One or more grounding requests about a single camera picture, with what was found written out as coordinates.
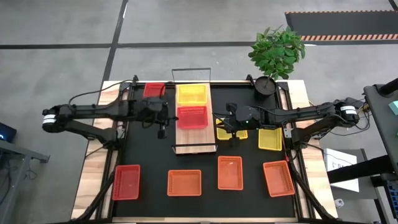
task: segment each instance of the orange plastic basket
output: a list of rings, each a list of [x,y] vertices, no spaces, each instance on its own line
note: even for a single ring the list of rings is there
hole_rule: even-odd
[[[271,197],[294,194],[294,186],[286,161],[265,162],[262,166]]]
[[[116,167],[112,200],[134,200],[138,198],[140,171],[139,165]]]
[[[218,188],[220,190],[243,190],[242,157],[218,157]]]
[[[168,196],[200,196],[200,170],[169,170]]]
[[[146,83],[144,88],[144,98],[163,96],[165,91],[164,83]]]

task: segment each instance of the wooden table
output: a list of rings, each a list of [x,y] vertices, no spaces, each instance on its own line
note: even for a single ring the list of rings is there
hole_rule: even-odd
[[[118,81],[106,81],[104,82],[103,88],[106,88]],[[227,82],[248,82],[248,81],[227,81]],[[290,100],[292,102],[293,108],[303,108],[310,106],[308,102],[307,91],[305,89],[305,84],[303,80],[289,80],[287,81],[289,85]],[[99,97],[99,105],[105,105],[112,102],[119,93],[119,85],[115,85],[105,91],[101,92]],[[282,104],[284,109],[287,109],[287,104],[283,91],[281,91]],[[301,121],[297,122],[298,128],[305,128],[311,125],[313,121]],[[113,124],[110,119],[95,119],[94,126],[97,128],[109,128]],[[319,142],[311,140],[310,144],[319,146]],[[90,153],[95,149],[99,148],[101,144],[98,141],[90,141],[86,150],[86,153]],[[114,167],[114,162],[116,160],[117,151],[113,152],[112,156],[112,166]],[[308,147],[302,150],[303,159],[305,163],[305,169],[307,171],[308,183],[310,185],[311,191],[314,193],[319,202],[324,206],[324,208],[333,215],[337,217],[337,211],[335,208],[335,203],[333,200],[333,195],[331,193],[331,188],[328,180],[328,176],[325,169],[325,164],[323,162],[322,152],[318,149]],[[98,152],[92,154],[88,157],[84,164],[81,172],[80,182],[76,194],[75,203],[73,206],[71,218],[79,217],[93,201],[95,196],[100,190],[101,180],[103,177],[104,165],[106,159],[106,150],[101,149]],[[297,160],[295,160],[296,168],[299,169]],[[298,187],[300,193],[300,202],[302,205],[303,216],[308,217],[307,203],[304,193],[301,188]],[[108,205],[111,196],[111,188],[106,194],[103,207],[103,216],[108,212]],[[113,222],[295,222],[296,218],[151,218],[151,217],[114,217]]]

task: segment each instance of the yellow basket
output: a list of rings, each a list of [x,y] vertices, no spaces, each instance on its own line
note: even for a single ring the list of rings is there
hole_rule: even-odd
[[[216,124],[220,124],[221,121],[219,119],[216,119]],[[217,128],[217,138],[219,140],[229,140],[232,137],[232,134],[228,134],[224,129]],[[236,132],[236,137],[238,137],[240,140],[242,139],[247,139],[248,138],[248,131],[237,131]]]
[[[259,130],[259,149],[281,151],[282,150],[282,128],[275,130]]]
[[[177,103],[180,105],[205,105],[207,103],[206,85],[179,85]]]

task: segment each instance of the red plastic basket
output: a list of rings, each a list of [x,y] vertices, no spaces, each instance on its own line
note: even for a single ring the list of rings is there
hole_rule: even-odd
[[[117,166],[113,183],[113,200],[135,200],[139,193],[139,165]]]
[[[177,127],[180,129],[199,129],[207,127],[206,106],[184,106],[177,108]]]
[[[271,197],[294,194],[293,181],[286,161],[265,162],[263,168]]]
[[[144,98],[163,96],[165,91],[164,83],[146,83],[144,88]]]

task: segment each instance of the floor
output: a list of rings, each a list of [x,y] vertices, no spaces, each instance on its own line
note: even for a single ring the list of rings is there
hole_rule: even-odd
[[[122,0],[0,0],[0,45],[111,43]],[[252,41],[268,26],[285,26],[285,11],[391,10],[388,0],[130,0],[119,43]],[[211,67],[211,79],[260,75],[249,47],[118,49],[110,80],[172,80],[171,69]],[[363,87],[396,78],[398,45],[308,46],[291,79],[304,79],[314,103],[362,98]],[[51,154],[26,180],[13,223],[64,222],[70,218],[87,141],[41,130],[41,112],[101,86],[109,49],[0,50],[0,120],[18,130],[16,143]],[[208,77],[180,74],[180,79]],[[94,103],[98,95],[76,100]],[[355,130],[337,129],[336,133]],[[322,147],[365,148],[369,158],[386,154],[374,122],[351,137],[329,134]],[[372,201],[347,201],[346,221],[378,220]]]

